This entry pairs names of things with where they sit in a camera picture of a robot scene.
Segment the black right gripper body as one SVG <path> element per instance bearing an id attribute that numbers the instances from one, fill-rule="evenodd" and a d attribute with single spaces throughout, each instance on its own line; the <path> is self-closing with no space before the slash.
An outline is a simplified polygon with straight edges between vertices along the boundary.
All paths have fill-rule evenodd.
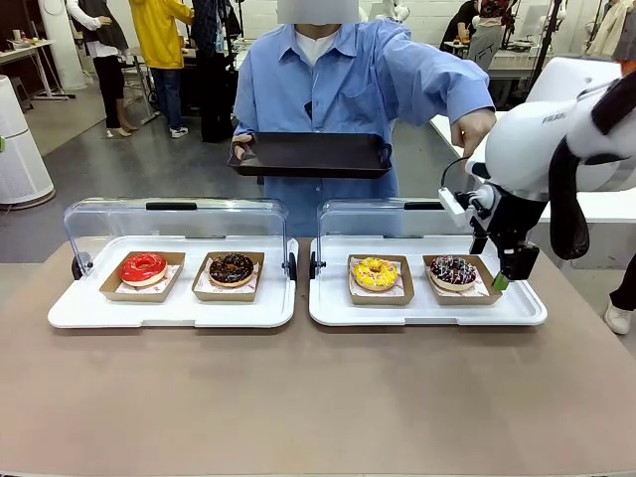
<path id="1" fill-rule="evenodd" d="M 497 248 L 516 248 L 526 242 L 546 206 L 542 195 L 533 200 L 518 197 L 500 186 L 485 184 L 469 195 L 473 236 L 490 239 Z"/>

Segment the person's left hand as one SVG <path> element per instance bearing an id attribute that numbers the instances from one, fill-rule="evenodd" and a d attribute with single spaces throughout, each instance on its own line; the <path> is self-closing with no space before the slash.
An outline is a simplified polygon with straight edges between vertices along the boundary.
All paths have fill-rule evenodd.
<path id="1" fill-rule="evenodd" d="M 463 158 L 470 158 L 496 122 L 496 113 L 489 108 L 467 113 L 451 124 L 451 143 L 463 150 Z"/>

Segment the person's right hand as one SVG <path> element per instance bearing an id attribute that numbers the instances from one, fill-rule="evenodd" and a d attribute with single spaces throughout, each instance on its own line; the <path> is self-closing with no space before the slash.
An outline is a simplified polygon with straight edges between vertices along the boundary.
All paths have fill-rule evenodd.
<path id="1" fill-rule="evenodd" d="M 252 144 L 254 137 L 252 134 L 238 134 L 232 139 L 232 152 L 239 161 L 248 160 L 254 157 Z"/>

